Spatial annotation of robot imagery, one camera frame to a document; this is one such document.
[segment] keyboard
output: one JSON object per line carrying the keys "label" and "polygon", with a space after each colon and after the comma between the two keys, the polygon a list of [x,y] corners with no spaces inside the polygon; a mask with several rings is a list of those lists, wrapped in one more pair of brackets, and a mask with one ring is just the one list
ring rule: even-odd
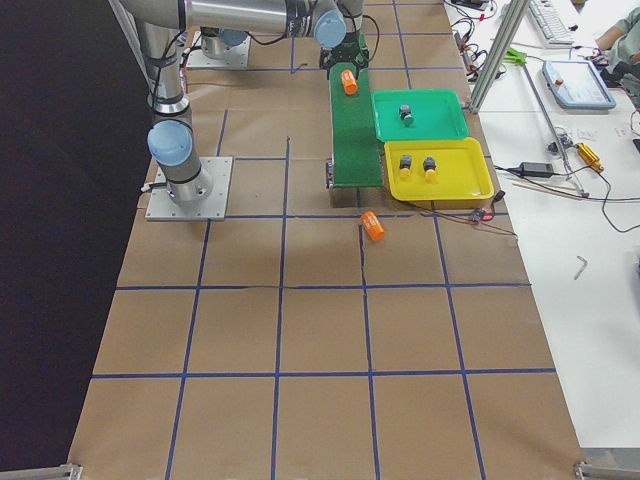
{"label": "keyboard", "polygon": [[569,48],[573,45],[573,32],[565,27],[552,0],[530,0],[529,16],[546,48]]}

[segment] wire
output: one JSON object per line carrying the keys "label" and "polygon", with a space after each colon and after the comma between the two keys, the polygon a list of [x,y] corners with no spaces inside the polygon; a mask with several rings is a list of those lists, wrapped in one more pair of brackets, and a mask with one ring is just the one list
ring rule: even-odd
{"label": "wire", "polygon": [[473,35],[473,33],[476,31],[476,24],[473,21],[473,19],[469,16],[465,16],[462,18],[459,18],[458,20],[456,20],[455,22],[453,22],[451,24],[451,28],[455,28],[458,25],[467,25],[467,33],[465,33],[464,35],[462,35],[461,39],[463,42],[468,42],[471,39],[471,36]]}
{"label": "wire", "polygon": [[[494,165],[494,168],[496,170],[501,170],[503,172],[510,173],[511,175],[513,175],[515,177],[521,178],[522,180],[525,180],[525,181],[527,181],[527,182],[529,182],[529,183],[531,183],[531,184],[533,184],[533,185],[535,185],[537,187],[543,188],[544,190],[549,190],[550,192],[557,193],[558,195],[563,195],[563,196],[568,197],[568,198],[575,198],[577,200],[590,200],[592,202],[602,202],[602,201],[604,201],[604,198],[583,197],[581,195],[575,195],[573,193],[564,192],[564,191],[558,190],[556,188],[551,188],[551,187],[549,187],[549,186],[547,186],[547,185],[545,185],[543,183],[536,182],[536,181],[531,180],[530,178],[524,177],[524,176],[520,175],[519,173],[512,171],[509,168],[499,167],[497,165]],[[591,168],[589,165],[587,165],[587,166],[581,167],[581,168],[579,168],[577,170],[570,170],[567,173],[554,173],[554,175],[558,176],[558,177],[568,177],[568,176],[573,175],[574,173],[580,172],[581,170],[587,170],[587,169],[593,170],[593,168]],[[607,198],[607,202],[609,202],[609,203],[635,203],[635,202],[638,202],[638,201],[640,201],[640,197]]]}
{"label": "wire", "polygon": [[[313,4],[311,5],[311,8],[309,8],[309,11],[305,14],[306,17],[313,18],[313,12],[315,11],[316,6],[318,5],[319,1],[320,0],[315,0],[313,2]],[[291,35],[289,35],[289,36],[290,37],[297,37],[299,31],[300,31],[300,25],[298,25],[297,28],[294,31],[292,31]],[[287,34],[285,32],[282,35],[280,35],[278,38],[276,38],[275,40],[269,40],[268,42],[262,42],[262,41],[258,40],[255,37],[255,35],[251,34],[251,32],[248,32],[248,31],[245,30],[244,33],[246,33],[249,36],[249,38],[251,40],[253,40],[254,42],[256,42],[258,45],[262,45],[264,47],[269,46],[269,45],[274,45],[274,44],[284,40],[285,38],[287,38]]]}
{"label": "wire", "polygon": [[380,44],[380,27],[378,26],[378,22],[376,22],[375,18],[371,15],[362,15],[362,18],[370,20],[373,23],[373,26],[376,27],[376,46],[373,47],[373,53],[369,57],[369,63],[371,63],[376,56],[376,53],[378,53],[378,45]]}
{"label": "wire", "polygon": [[[357,27],[357,25],[356,25],[356,17],[354,17],[354,16],[351,14],[351,12],[350,12],[350,11],[349,11],[349,9],[347,8],[347,6],[346,6],[346,5],[344,5],[344,4],[340,5],[340,7],[338,7],[338,8],[343,8],[343,9],[345,10],[345,12],[347,12],[347,17],[346,17],[346,18],[351,19],[351,23],[352,23],[352,25],[353,25],[353,33],[355,34],[355,32],[357,32],[357,31],[358,31],[358,27]],[[380,32],[380,29],[379,29],[379,27],[378,27],[378,23],[377,23],[375,20],[374,20],[374,23],[375,23],[376,28],[378,28],[378,32]],[[360,46],[360,40],[359,40],[359,39],[356,39],[356,42],[357,42],[357,44],[358,44],[358,51],[359,51],[360,55],[362,55],[366,60],[369,60],[369,56],[368,56],[368,55],[365,55],[365,53],[362,51],[362,47]]]}
{"label": "wire", "polygon": [[[180,30],[176,34],[176,36],[171,39],[171,41],[165,47],[164,52],[162,53],[162,57],[160,57],[160,60],[168,60],[169,59],[169,57],[167,57],[167,54],[169,53],[169,50],[171,50],[171,47],[176,43],[178,38],[180,38],[180,35],[182,35],[184,32],[185,32],[184,29]],[[164,68],[164,66],[158,67],[158,74],[156,75],[156,84],[153,87],[153,93],[151,95],[151,110],[155,110],[155,108],[156,108],[156,102],[158,100],[158,87],[160,86],[160,74],[162,73],[162,69],[163,68]]]}
{"label": "wire", "polygon": [[602,206],[600,207],[600,210],[602,211],[602,215],[604,216],[604,218],[607,220],[607,222],[609,222],[609,225],[611,225],[611,228],[613,228],[618,233],[629,233],[632,230],[640,228],[640,223],[625,229],[621,229],[620,227],[618,227],[616,224],[613,223],[611,218],[609,218],[609,215],[607,214],[606,210],[604,209],[607,205],[607,200],[609,200],[609,194],[611,193],[611,184],[606,178],[602,176],[600,172],[596,172],[596,173],[602,179],[602,181],[607,185],[607,194],[604,196],[604,200],[602,201]]}
{"label": "wire", "polygon": [[244,33],[246,33],[249,36],[249,38],[251,40],[253,40],[254,42],[256,42],[258,45],[262,45],[264,47],[269,46],[269,45],[274,45],[274,44],[278,43],[279,41],[284,40],[285,38],[287,38],[287,35],[283,33],[282,35],[280,35],[275,40],[270,40],[268,42],[262,42],[262,41],[258,40],[255,37],[255,35],[251,34],[250,32],[244,32]]}
{"label": "wire", "polygon": [[450,7],[453,7],[460,15],[462,15],[465,18],[470,18],[472,20],[487,20],[489,18],[493,18],[496,15],[496,12],[498,11],[498,4],[496,3],[495,0],[491,0],[490,2],[490,10],[491,10],[491,14],[489,15],[485,15],[484,13],[482,15],[480,15],[479,17],[472,17],[471,15],[469,15],[467,12],[465,12],[464,10],[462,10],[461,7],[459,7],[458,5],[454,5],[453,3],[451,3],[449,0],[444,0],[444,4],[445,5],[449,5]]}
{"label": "wire", "polygon": [[527,54],[527,58],[535,58],[536,60],[540,60],[541,62],[544,62],[544,61],[545,61],[545,59],[544,59],[544,58],[536,57],[535,55],[529,55],[529,54]]}
{"label": "wire", "polygon": [[182,62],[180,63],[180,68],[185,68],[187,66],[187,62],[189,61],[189,55],[191,52],[196,50],[202,50],[202,45],[198,45],[198,42],[202,41],[202,32],[198,32],[198,37],[191,43],[189,48],[186,48],[182,52]]}
{"label": "wire", "polygon": [[401,202],[404,203],[405,205],[410,205],[412,207],[418,208],[420,210],[424,210],[425,212],[429,212],[432,215],[435,215],[436,217],[439,218],[443,218],[444,220],[448,220],[450,222],[453,223],[458,223],[460,225],[469,225],[472,227],[477,227],[476,230],[479,230],[481,232],[484,233],[492,233],[494,235],[511,235],[511,236],[515,236],[517,237],[518,235],[512,231],[512,230],[508,230],[506,228],[502,228],[502,227],[498,227],[496,225],[489,225],[485,222],[488,222],[490,220],[493,220],[493,217],[491,217],[491,219],[489,220],[483,220],[482,222],[474,222],[471,221],[469,218],[464,218],[464,217],[456,217],[454,215],[448,215],[446,213],[442,213],[442,212],[438,212],[436,210],[431,210],[430,208],[426,208],[423,207],[421,205],[416,205],[415,203],[411,203],[411,202]]}
{"label": "wire", "polygon": [[143,193],[150,192],[155,188],[162,188],[162,187],[166,187],[166,186],[167,186],[167,182],[145,183],[140,188],[140,195],[142,195]]}
{"label": "wire", "polygon": [[519,175],[518,173],[515,173],[515,172],[511,171],[510,169],[503,168],[503,167],[498,167],[498,166],[495,166],[495,165],[494,165],[494,168],[496,170],[502,170],[502,171],[505,171],[507,173],[510,173],[511,175],[514,175],[514,176],[516,176],[518,178],[522,178],[523,180],[526,180],[527,182],[532,183],[533,185],[536,185],[537,187],[543,188],[545,190],[549,190],[549,191],[551,191],[553,193],[556,193],[556,194],[559,194],[559,195],[562,195],[562,196],[565,196],[565,197],[576,198],[576,199],[579,199],[579,200],[591,200],[591,201],[595,201],[595,202],[602,202],[602,206],[600,207],[600,210],[602,211],[602,215],[604,216],[604,218],[607,221],[607,223],[609,223],[611,228],[613,228],[618,233],[628,233],[628,232],[630,232],[632,230],[640,228],[640,224],[634,225],[634,226],[629,227],[627,229],[619,228],[616,224],[613,223],[613,221],[611,220],[611,218],[609,217],[609,215],[607,214],[607,212],[605,210],[605,207],[606,207],[607,203],[631,203],[631,202],[636,202],[636,201],[640,200],[640,197],[609,198],[609,195],[611,194],[611,183],[609,183],[609,181],[606,178],[604,178],[604,176],[600,172],[598,172],[596,170],[593,170],[593,168],[591,168],[591,166],[587,165],[585,167],[579,168],[578,170],[573,170],[573,171],[571,171],[569,173],[570,174],[574,174],[576,172],[579,172],[581,170],[585,170],[587,168],[593,170],[602,179],[602,181],[607,186],[607,193],[605,194],[604,198],[596,198],[596,197],[587,197],[587,198],[585,198],[585,197],[581,197],[580,195],[574,195],[572,193],[563,192],[563,191],[557,190],[555,188],[547,187],[546,185],[543,185],[543,184],[541,184],[539,182],[534,182],[533,180],[531,180],[531,179],[529,179],[527,177],[524,177],[522,175]]}
{"label": "wire", "polygon": [[640,137],[640,132],[638,132],[635,128],[633,128],[633,116],[638,113],[638,109],[635,109],[631,112],[631,117],[629,117],[629,128],[633,132],[634,135],[638,135]]}

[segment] yellow tool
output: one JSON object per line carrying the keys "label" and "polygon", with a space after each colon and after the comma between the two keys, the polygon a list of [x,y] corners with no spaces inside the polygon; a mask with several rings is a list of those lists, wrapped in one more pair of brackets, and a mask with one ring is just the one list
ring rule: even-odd
{"label": "yellow tool", "polygon": [[584,160],[584,163],[593,168],[596,172],[602,172],[604,167],[600,163],[600,157],[595,154],[588,145],[584,143],[576,143],[578,149],[578,155]]}

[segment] power adapter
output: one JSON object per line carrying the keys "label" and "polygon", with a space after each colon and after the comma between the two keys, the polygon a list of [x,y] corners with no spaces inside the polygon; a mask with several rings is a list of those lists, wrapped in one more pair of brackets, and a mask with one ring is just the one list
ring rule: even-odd
{"label": "power adapter", "polygon": [[520,177],[550,178],[555,175],[550,163],[522,162],[517,167],[507,168],[507,171]]}

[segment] metal rod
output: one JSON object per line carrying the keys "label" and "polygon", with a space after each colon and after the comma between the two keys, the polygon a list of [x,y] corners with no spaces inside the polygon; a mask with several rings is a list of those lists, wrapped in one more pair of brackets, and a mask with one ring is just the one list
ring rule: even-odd
{"label": "metal rod", "polygon": [[576,477],[597,478],[599,480],[640,480],[640,470],[623,470],[620,468],[599,468],[587,463],[575,466]]}
{"label": "metal rod", "polygon": [[[558,152],[562,156],[562,163],[564,164],[564,169],[569,174],[569,177],[571,177],[571,165],[569,165],[569,156],[567,155],[567,150],[564,148],[564,145],[562,144],[562,141],[558,136],[556,127],[553,125],[553,122],[551,121],[549,112],[547,112],[547,109],[544,106],[542,97],[540,97],[540,94],[538,93],[538,89],[536,88],[536,85],[533,82],[533,78],[531,78],[531,74],[529,73],[529,69],[527,68],[527,65],[526,64],[522,65],[522,68],[524,69],[524,73],[527,76],[527,81],[529,82],[529,86],[531,86],[531,90],[533,90],[533,94],[535,95],[536,100],[538,101],[538,105],[540,105],[540,110],[542,110],[542,114],[544,116],[545,121],[547,122],[547,126],[549,127],[549,130],[551,130],[553,138],[556,142],[556,146],[558,147]],[[589,194],[584,191],[584,188],[580,180],[576,176],[573,176],[572,180],[575,183],[576,189],[578,190],[578,193],[580,194],[580,196],[585,198],[588,197]]]}
{"label": "metal rod", "polygon": [[522,17],[527,11],[529,0],[512,0],[507,9],[507,13],[502,20],[502,24],[498,29],[496,38],[493,41],[489,55],[482,67],[478,80],[473,88],[471,100],[469,102],[469,110],[471,113],[478,113],[482,102],[484,102],[496,74],[500,69],[500,65],[504,61],[504,55],[511,45],[511,41],[520,26]]}
{"label": "metal rod", "polygon": [[82,467],[73,464],[51,468],[34,468],[0,472],[0,480],[78,480]]}

